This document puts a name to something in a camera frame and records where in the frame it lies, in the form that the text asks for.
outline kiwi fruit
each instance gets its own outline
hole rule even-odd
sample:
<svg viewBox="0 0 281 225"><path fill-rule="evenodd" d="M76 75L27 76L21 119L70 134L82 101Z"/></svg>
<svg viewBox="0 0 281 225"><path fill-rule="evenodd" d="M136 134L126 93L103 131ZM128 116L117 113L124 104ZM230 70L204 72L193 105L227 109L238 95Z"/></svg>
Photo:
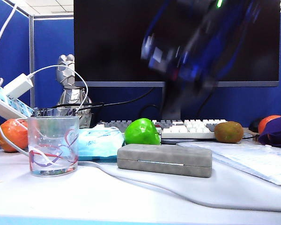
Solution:
<svg viewBox="0 0 281 225"><path fill-rule="evenodd" d="M244 136L244 129L240 123L229 121L219 123L214 128L217 141L222 143L237 143Z"/></svg>

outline gray glasses case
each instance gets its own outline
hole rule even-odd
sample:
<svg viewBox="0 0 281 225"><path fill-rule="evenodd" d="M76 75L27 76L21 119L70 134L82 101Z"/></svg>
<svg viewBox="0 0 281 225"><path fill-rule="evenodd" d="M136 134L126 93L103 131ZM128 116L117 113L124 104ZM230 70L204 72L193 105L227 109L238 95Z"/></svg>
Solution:
<svg viewBox="0 0 281 225"><path fill-rule="evenodd" d="M199 147L129 144L117 157L121 169L205 178L212 171L212 151Z"/></svg>

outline keyboard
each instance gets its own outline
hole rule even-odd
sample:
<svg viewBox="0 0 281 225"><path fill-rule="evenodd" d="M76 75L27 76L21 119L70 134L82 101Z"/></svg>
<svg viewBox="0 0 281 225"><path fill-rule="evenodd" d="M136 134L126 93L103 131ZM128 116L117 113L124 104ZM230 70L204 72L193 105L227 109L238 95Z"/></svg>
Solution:
<svg viewBox="0 0 281 225"><path fill-rule="evenodd" d="M152 120L161 139L215 139L214 128L226 120ZM117 127L122 133L131 120L100 122L96 127Z"/></svg>

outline paper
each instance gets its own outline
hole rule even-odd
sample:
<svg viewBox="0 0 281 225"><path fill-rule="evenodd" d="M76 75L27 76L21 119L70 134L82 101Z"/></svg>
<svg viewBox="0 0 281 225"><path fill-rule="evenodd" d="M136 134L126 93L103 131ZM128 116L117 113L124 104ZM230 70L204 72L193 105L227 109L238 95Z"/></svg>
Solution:
<svg viewBox="0 0 281 225"><path fill-rule="evenodd" d="M215 160L281 185L281 148L245 140L238 144L184 142L178 145L210 149Z"/></svg>

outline ceiling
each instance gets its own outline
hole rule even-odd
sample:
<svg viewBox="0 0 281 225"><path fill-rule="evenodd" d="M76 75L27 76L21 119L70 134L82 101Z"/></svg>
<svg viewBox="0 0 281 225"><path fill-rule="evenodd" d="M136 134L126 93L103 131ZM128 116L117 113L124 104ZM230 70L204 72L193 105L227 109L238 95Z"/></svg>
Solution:
<svg viewBox="0 0 281 225"><path fill-rule="evenodd" d="M74 0L9 0L29 15L73 14Z"/></svg>

